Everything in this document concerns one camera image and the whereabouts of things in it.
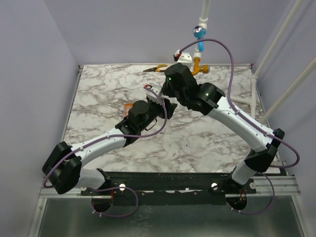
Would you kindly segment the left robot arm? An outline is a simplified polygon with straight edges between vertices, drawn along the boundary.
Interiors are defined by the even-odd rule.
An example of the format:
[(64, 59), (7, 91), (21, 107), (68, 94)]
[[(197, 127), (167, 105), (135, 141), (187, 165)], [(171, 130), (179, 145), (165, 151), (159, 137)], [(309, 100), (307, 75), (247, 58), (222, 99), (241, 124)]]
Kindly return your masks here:
[(85, 169), (94, 159), (116, 149), (126, 147), (142, 137), (142, 131), (158, 117), (168, 120), (177, 104), (168, 99), (163, 104), (147, 99), (136, 101), (128, 115), (105, 134), (85, 142), (68, 145), (58, 143), (42, 167), (45, 174), (43, 186), (54, 188), (58, 194), (65, 194), (72, 188), (90, 188), (97, 194), (109, 191), (110, 178), (101, 169)]

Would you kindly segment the orange label tea bottle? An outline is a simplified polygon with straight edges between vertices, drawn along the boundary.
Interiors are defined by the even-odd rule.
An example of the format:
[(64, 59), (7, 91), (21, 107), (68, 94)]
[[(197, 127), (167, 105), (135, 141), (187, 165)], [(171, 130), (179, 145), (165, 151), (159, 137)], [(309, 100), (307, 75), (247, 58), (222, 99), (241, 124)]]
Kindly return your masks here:
[(133, 107), (134, 100), (128, 100), (123, 107), (123, 117), (128, 117), (129, 110)]

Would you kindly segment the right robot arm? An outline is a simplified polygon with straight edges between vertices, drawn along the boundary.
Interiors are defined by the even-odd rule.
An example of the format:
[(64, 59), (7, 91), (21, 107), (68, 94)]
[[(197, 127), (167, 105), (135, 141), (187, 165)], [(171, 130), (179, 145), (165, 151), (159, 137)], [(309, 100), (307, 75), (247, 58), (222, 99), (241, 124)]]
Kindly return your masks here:
[(269, 168), (285, 135), (281, 129), (272, 130), (233, 108), (220, 88), (209, 82), (198, 84), (190, 69), (181, 63), (168, 67), (164, 74), (163, 95), (176, 98), (189, 110), (219, 121), (251, 147), (245, 160), (232, 171), (227, 181), (230, 192), (239, 193), (250, 178)]

